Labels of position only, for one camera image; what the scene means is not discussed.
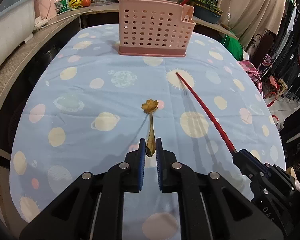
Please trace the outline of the red tomato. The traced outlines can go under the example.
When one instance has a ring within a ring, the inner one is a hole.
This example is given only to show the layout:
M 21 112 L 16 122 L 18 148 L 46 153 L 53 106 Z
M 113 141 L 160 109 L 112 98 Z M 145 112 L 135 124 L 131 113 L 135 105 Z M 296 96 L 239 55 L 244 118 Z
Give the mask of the red tomato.
M 82 0 L 81 6 L 82 7 L 89 7 L 91 5 L 91 0 Z

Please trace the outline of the clear food container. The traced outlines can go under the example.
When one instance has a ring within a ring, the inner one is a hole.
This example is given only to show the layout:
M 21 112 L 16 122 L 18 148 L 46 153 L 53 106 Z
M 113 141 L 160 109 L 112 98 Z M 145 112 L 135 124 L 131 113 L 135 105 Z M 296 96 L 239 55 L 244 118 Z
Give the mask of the clear food container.
M 93 0 L 94 6 L 109 5 L 113 0 Z

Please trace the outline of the gold flower spoon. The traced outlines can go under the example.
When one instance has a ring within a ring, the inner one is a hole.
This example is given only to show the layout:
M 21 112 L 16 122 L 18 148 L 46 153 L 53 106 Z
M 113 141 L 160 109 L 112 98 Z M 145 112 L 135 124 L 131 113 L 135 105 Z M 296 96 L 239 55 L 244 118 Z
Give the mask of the gold flower spoon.
M 149 132 L 146 142 L 146 155 L 151 158 L 156 151 L 153 114 L 158 109 L 158 101 L 148 99 L 142 104 L 143 112 L 149 116 Z

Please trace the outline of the blue planet-print tablecloth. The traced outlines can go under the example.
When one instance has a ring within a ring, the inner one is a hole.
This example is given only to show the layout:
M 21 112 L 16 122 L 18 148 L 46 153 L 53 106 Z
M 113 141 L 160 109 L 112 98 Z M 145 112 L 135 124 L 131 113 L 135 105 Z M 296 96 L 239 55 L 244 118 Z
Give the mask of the blue planet-print tablecloth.
M 237 152 L 284 167 L 273 116 L 237 60 L 193 34 L 183 58 L 122 56 L 116 24 L 78 32 L 38 79 L 20 117 L 11 160 L 21 239 L 283 239 L 251 201 L 250 179 L 233 163 L 194 89 Z M 142 104 L 158 101 L 162 190 Z

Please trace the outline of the pink floral cloth chair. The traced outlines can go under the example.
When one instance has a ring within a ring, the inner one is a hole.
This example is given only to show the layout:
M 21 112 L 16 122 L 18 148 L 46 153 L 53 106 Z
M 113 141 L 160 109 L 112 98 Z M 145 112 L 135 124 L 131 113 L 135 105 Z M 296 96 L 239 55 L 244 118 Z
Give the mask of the pink floral cloth chair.
M 248 76 L 256 86 L 259 93 L 263 96 L 262 80 L 258 70 L 254 67 L 254 65 L 249 60 L 239 61 L 238 63 L 248 74 Z

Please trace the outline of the yellow snack packet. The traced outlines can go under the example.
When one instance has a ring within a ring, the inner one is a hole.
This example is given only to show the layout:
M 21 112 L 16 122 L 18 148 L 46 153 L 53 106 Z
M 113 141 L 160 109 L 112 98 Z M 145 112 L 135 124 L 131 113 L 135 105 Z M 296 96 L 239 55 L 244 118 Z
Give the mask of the yellow snack packet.
M 81 8 L 81 0 L 70 0 L 69 1 L 69 8 L 70 9 L 78 9 Z

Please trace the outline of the green bag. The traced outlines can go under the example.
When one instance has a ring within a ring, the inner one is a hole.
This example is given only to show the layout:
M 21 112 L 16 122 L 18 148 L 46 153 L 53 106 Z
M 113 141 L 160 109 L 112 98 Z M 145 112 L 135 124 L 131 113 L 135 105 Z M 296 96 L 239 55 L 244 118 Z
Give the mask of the green bag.
M 239 43 L 238 40 L 236 40 L 235 38 L 230 37 L 228 35 L 225 35 L 221 39 L 221 43 L 233 55 L 233 57 L 237 61 L 242 61 L 243 60 L 243 55 L 244 55 L 243 54 L 243 47 Z

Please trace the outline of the pink perforated utensil holder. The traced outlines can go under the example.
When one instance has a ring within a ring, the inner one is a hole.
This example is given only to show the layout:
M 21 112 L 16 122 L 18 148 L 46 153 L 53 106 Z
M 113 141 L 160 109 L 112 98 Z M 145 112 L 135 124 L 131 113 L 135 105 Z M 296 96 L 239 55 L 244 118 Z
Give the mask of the pink perforated utensil holder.
M 194 7 L 165 0 L 119 0 L 119 54 L 185 57 Z

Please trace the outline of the blue basin with vegetables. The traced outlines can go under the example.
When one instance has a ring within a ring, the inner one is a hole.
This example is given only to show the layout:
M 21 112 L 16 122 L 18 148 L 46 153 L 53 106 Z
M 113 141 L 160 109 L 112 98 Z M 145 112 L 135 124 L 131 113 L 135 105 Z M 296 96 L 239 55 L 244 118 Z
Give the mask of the blue basin with vegetables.
M 212 24 L 218 23 L 223 14 L 215 0 L 191 0 L 190 4 L 194 7 L 196 18 Z

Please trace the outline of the dish drainer box with lid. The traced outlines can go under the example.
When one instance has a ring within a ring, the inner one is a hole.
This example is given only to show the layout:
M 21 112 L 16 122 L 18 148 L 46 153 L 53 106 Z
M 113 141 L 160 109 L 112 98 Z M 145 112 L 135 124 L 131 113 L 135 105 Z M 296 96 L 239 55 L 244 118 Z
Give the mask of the dish drainer box with lid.
M 0 66 L 12 51 L 32 37 L 34 0 L 20 0 L 0 12 Z

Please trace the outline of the green canister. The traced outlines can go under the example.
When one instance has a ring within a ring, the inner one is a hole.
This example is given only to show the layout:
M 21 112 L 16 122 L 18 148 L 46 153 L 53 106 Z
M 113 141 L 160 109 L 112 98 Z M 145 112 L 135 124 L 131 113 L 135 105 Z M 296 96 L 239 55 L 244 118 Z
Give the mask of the green canister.
M 61 14 L 69 10 L 69 0 L 61 0 L 55 3 L 56 13 Z

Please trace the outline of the beige hanging curtain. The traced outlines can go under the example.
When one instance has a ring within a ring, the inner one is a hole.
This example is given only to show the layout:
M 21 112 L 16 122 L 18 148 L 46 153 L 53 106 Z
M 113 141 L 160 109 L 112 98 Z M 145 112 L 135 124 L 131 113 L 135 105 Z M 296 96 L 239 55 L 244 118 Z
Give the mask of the beige hanging curtain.
M 285 0 L 218 0 L 221 22 L 230 27 L 245 48 L 256 34 L 277 34 L 285 11 Z

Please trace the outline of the pink electric kettle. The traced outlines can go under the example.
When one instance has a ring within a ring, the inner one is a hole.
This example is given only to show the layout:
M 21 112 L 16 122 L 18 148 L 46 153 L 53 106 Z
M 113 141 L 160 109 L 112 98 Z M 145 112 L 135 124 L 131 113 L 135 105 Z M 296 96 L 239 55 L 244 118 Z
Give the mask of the pink electric kettle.
M 51 20 L 56 17 L 56 3 L 62 0 L 35 0 L 34 12 L 35 21 L 39 23 L 45 20 Z

